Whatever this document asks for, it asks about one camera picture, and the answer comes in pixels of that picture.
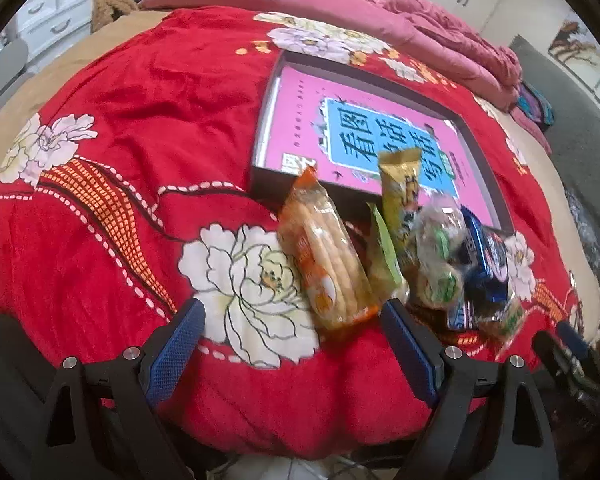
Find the snack bag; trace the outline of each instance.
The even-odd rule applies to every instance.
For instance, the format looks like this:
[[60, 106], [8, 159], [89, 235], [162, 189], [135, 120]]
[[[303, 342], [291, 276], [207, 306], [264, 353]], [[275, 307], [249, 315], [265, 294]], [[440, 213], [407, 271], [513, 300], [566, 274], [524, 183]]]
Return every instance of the snack bag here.
[[446, 262], [466, 237], [464, 217], [451, 195], [435, 193], [416, 216], [413, 231], [420, 262]]
[[458, 304], [446, 313], [446, 327], [454, 332], [476, 330], [474, 322], [474, 304], [464, 295]]
[[278, 239], [298, 261], [309, 302], [328, 330], [378, 312], [371, 286], [333, 202], [308, 167], [279, 215]]
[[450, 310], [464, 298], [462, 275], [446, 262], [421, 267], [416, 293], [423, 306], [435, 310]]
[[418, 211], [421, 156], [419, 148], [378, 153], [384, 220], [403, 274], [418, 262], [411, 230]]
[[379, 305], [391, 298], [397, 298], [405, 304], [409, 299], [409, 283], [400, 272], [389, 230], [376, 205], [368, 206], [371, 209], [371, 234], [366, 245], [366, 254], [369, 259], [368, 276], [371, 290]]
[[476, 294], [474, 320], [480, 330], [501, 348], [507, 347], [520, 330], [525, 311], [520, 298], [509, 287], [506, 301], [492, 303]]
[[458, 251], [458, 260], [469, 269], [467, 287], [482, 290], [491, 303], [507, 301], [509, 271], [504, 240], [464, 206], [462, 215], [468, 236]]

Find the metal screw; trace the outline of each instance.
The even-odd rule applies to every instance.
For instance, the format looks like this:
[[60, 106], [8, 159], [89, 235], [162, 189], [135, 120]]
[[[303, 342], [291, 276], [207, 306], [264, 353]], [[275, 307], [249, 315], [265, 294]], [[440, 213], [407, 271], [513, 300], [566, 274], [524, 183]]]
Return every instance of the metal screw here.
[[140, 355], [140, 349], [137, 346], [130, 346], [124, 352], [122, 352], [122, 357], [124, 357], [127, 361], [133, 361], [137, 359]]
[[78, 364], [78, 359], [76, 359], [75, 357], [68, 357], [67, 359], [62, 361], [62, 368], [67, 368], [67, 369], [73, 368], [77, 364]]
[[519, 355], [512, 355], [509, 358], [509, 362], [516, 368], [522, 368], [525, 365], [525, 360]]
[[445, 354], [452, 359], [459, 359], [462, 357], [462, 350], [457, 346], [448, 346], [445, 348]]

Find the floor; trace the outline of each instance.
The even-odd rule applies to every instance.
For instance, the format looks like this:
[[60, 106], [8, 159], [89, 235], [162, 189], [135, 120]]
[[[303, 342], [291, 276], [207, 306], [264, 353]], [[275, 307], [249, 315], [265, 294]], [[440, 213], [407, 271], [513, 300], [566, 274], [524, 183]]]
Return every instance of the floor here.
[[[600, 245], [600, 108], [589, 94], [553, 61], [518, 37], [511, 45], [524, 79], [554, 108], [555, 123], [547, 130], [551, 160], [565, 187], [586, 208]], [[600, 268], [597, 273], [600, 283]]]
[[391, 480], [396, 469], [375, 470], [369, 473], [362, 466], [354, 466], [346, 459], [328, 458], [319, 462], [290, 460], [282, 457], [245, 455], [217, 480]]

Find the green snack package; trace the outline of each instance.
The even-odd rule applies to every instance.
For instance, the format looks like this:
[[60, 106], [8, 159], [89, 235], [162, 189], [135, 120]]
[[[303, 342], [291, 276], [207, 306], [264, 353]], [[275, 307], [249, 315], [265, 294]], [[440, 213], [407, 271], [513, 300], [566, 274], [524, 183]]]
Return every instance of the green snack package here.
[[409, 284], [400, 272], [389, 229], [376, 205], [368, 206], [371, 209], [371, 233], [366, 251], [371, 290], [380, 305], [391, 298], [406, 303], [409, 299]]

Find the wall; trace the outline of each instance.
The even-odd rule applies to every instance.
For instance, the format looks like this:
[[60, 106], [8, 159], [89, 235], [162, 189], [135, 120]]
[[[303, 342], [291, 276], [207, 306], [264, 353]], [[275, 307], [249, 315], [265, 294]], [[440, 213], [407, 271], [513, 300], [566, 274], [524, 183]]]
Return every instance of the wall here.
[[508, 45], [517, 34], [547, 54], [569, 13], [565, 0], [501, 0], [481, 35], [494, 44]]

